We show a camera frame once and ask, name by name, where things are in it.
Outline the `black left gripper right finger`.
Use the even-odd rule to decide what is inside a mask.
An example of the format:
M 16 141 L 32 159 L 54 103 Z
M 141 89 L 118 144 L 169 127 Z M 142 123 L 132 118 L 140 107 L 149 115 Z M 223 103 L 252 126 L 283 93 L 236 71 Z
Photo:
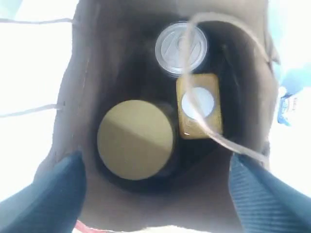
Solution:
M 246 233 L 311 231 L 311 199 L 250 158 L 232 155 L 229 192 Z

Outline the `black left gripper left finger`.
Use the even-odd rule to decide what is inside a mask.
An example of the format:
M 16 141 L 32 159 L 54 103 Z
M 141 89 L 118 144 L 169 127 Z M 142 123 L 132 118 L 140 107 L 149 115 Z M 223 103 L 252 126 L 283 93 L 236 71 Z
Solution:
M 75 151 L 0 203 L 2 233 L 70 233 L 86 196 L 86 169 Z

